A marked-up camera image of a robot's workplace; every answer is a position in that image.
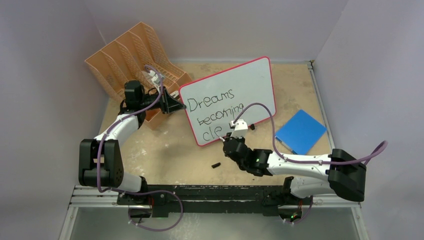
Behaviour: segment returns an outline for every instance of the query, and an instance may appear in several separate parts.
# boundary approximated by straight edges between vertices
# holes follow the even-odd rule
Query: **metal frame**
[[[328,142],[330,147],[335,148],[333,136],[328,123],[327,115],[323,106],[320,91],[318,89],[317,80],[314,75],[313,64],[311,61],[306,62],[309,73],[315,89],[319,108],[324,124],[327,128]],[[117,192],[100,193],[96,188],[87,186],[75,186],[69,203],[69,208],[60,234],[60,240],[69,240],[74,227],[75,219],[79,208],[128,208],[128,205],[117,205]],[[314,196],[314,208],[350,208],[352,217],[356,226],[356,230],[360,240],[369,240],[368,232],[362,217],[361,204],[344,200],[336,195],[318,195]],[[279,209],[297,208],[297,205],[285,205]],[[131,205],[131,208],[149,209],[148,205]]]

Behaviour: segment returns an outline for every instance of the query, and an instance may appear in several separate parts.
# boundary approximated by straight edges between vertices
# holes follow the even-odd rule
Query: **table top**
[[[180,63],[176,64],[197,80],[235,63]],[[324,124],[314,84],[306,64],[271,65],[278,130],[298,110],[303,109]],[[119,112],[119,103],[109,99],[100,132],[110,126]],[[258,123],[255,130],[246,134],[246,144],[251,149],[272,150],[271,121]],[[290,153],[276,143],[282,153]],[[165,185],[281,185],[287,175],[253,176],[241,171],[237,164],[224,156],[220,141],[200,147],[196,144],[184,111],[171,114],[156,130],[142,125],[120,149],[125,171],[143,176],[148,184]],[[331,147],[324,134],[308,155],[329,154]],[[217,168],[211,165],[221,163]]]

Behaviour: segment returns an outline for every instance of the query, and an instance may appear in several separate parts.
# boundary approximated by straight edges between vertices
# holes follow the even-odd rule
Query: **whiteboard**
[[[179,94],[199,146],[229,133],[230,121],[249,104],[262,103],[272,115],[276,113],[271,63],[266,56],[185,84]],[[269,117],[263,107],[254,105],[241,119],[251,125]]]

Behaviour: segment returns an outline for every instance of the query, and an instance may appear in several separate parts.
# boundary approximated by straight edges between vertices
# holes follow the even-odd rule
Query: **gray wall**
[[[179,61],[308,61],[348,0],[86,0],[106,42],[138,22]]]
[[[337,147],[367,169],[362,212],[372,240],[424,236],[424,1],[350,0],[315,74]]]
[[[59,237],[105,109],[84,64],[103,45],[82,0],[0,1],[0,239]]]

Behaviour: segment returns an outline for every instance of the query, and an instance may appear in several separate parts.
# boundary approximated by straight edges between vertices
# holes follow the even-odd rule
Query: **wooden surface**
[[[235,66],[234,63],[182,63],[178,67],[190,74],[193,80]],[[303,109],[323,123],[314,85],[305,64],[272,64],[272,77],[277,112],[274,117],[278,130],[298,110]],[[109,100],[100,132],[103,132],[119,112],[119,104]],[[246,135],[246,144],[254,149],[272,149],[271,121],[256,126]],[[276,143],[282,153],[290,153]],[[121,148],[125,171],[144,176],[148,184],[187,185],[281,185],[286,175],[253,176],[241,171],[237,164],[224,156],[222,142],[204,147],[196,145],[186,113],[171,114],[156,130],[146,126],[133,133]],[[308,155],[331,152],[326,134],[309,151]]]

